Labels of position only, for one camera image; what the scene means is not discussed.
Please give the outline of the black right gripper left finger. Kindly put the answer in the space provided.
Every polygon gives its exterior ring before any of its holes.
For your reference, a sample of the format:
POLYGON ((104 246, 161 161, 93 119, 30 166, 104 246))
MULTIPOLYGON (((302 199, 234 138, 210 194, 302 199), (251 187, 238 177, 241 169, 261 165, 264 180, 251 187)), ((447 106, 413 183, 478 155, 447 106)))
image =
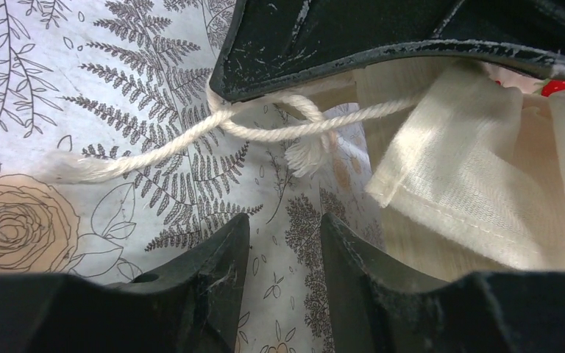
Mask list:
POLYGON ((0 274, 0 352, 233 352, 249 236, 240 213, 129 283, 0 274))

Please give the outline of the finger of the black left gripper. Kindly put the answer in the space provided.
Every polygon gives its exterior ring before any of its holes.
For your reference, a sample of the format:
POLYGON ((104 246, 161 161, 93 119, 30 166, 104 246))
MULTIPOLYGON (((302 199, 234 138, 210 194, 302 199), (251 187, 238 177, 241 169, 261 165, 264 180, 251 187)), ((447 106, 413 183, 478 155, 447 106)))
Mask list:
POLYGON ((230 102, 411 57, 565 80, 565 1, 238 1, 210 77, 230 102))

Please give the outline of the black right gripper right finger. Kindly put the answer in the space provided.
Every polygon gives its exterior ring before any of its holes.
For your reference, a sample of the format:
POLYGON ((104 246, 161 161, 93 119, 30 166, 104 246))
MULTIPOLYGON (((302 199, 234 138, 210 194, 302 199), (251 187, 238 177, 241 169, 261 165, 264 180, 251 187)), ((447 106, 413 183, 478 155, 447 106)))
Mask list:
POLYGON ((320 229, 337 352, 565 352, 565 271, 419 272, 328 213, 320 229))

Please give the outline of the wooden pet bed frame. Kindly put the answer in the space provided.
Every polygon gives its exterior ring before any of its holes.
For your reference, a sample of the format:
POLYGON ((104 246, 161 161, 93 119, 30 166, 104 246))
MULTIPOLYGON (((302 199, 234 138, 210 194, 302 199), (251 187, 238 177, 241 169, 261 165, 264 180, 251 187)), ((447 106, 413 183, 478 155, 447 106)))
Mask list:
POLYGON ((442 280, 483 269, 565 270, 565 90, 469 60, 417 57, 347 74, 322 109, 422 100, 365 121, 385 249, 442 280))

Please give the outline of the red strawberry print duvet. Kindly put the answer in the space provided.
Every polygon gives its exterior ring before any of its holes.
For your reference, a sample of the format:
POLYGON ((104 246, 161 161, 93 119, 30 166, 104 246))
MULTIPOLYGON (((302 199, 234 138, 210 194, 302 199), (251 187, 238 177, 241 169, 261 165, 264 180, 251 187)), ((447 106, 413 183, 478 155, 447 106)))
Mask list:
POLYGON ((104 182, 167 160, 215 128, 291 141, 285 159, 303 177, 327 162, 337 128, 406 112, 365 187, 382 208, 421 226, 399 239, 425 251, 454 243, 519 270, 565 269, 565 90, 544 96, 502 86, 471 60, 431 66, 428 82, 398 97, 383 95, 394 75, 377 68, 244 103, 208 90, 210 115, 165 145, 114 160, 56 154, 46 177, 104 182))

